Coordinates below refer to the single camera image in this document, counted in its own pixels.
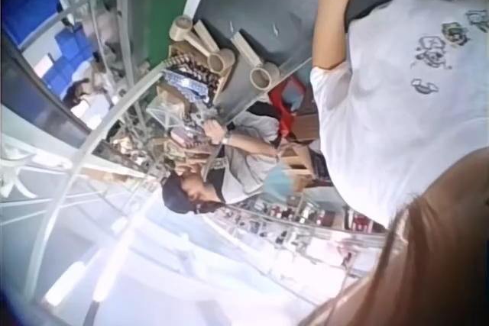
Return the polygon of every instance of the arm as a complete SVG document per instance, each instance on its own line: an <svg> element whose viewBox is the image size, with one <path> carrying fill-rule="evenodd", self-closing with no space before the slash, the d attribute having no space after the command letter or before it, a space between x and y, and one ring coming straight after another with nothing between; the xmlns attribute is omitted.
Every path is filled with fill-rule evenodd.
<svg viewBox="0 0 489 326"><path fill-rule="evenodd" d="M271 144L262 141L258 137L243 134L231 133L226 145L239 148L251 154L263 154L272 157L277 155L277 150Z"/></svg>
<svg viewBox="0 0 489 326"><path fill-rule="evenodd" d="M346 58L345 11L348 0L318 0L313 66L332 69Z"/></svg>
<svg viewBox="0 0 489 326"><path fill-rule="evenodd" d="M204 124L204 131L211 138L213 144L220 144L226 134L225 129L216 120L207 121ZM277 155L277 150L271 144L258 137L238 133L231 133L226 145L251 154L263 154L272 157Z"/></svg>

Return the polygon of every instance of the white t-shirt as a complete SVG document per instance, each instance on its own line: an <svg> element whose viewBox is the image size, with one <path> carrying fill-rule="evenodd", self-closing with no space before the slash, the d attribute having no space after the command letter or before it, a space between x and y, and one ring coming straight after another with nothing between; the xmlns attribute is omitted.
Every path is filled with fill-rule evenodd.
<svg viewBox="0 0 489 326"><path fill-rule="evenodd" d="M343 199L388 226L489 145L488 0L393 0L351 24L349 61L311 73L321 151Z"/></svg>

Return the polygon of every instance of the cardboard tube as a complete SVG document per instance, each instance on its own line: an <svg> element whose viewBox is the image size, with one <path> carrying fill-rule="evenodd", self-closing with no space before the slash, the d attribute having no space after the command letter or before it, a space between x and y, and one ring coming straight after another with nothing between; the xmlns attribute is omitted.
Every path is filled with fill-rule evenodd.
<svg viewBox="0 0 489 326"><path fill-rule="evenodd" d="M174 41L187 41L198 51L209 57L210 52L202 44L201 40L192 32L192 19L186 15L180 15L175 18L170 27L170 38Z"/></svg>
<svg viewBox="0 0 489 326"><path fill-rule="evenodd" d="M207 58L207 64L214 73L222 74L236 61L235 54L230 49L222 49L217 53L211 53Z"/></svg>
<svg viewBox="0 0 489 326"><path fill-rule="evenodd" d="M253 87L266 91L274 82L278 82L280 71L275 64L265 63L263 66L253 68L250 72L250 81Z"/></svg>

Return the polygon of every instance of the black cap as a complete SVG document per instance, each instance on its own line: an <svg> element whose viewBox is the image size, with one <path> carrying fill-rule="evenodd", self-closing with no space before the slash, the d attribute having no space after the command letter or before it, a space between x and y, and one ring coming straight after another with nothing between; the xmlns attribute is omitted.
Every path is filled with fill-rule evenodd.
<svg viewBox="0 0 489 326"><path fill-rule="evenodd" d="M189 200L187 194L182 190L182 179L172 172L167 180L161 185L163 192L163 203L171 211L178 214L186 214L189 211L196 212L196 203Z"/></svg>

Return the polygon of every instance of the hand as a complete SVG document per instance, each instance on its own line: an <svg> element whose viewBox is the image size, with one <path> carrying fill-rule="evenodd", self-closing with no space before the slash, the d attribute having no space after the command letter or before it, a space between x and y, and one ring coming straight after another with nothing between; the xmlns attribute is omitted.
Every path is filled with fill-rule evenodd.
<svg viewBox="0 0 489 326"><path fill-rule="evenodd" d="M209 120L204 123L204 132L210 137L215 145L220 144L226 134L226 130L216 120Z"/></svg>

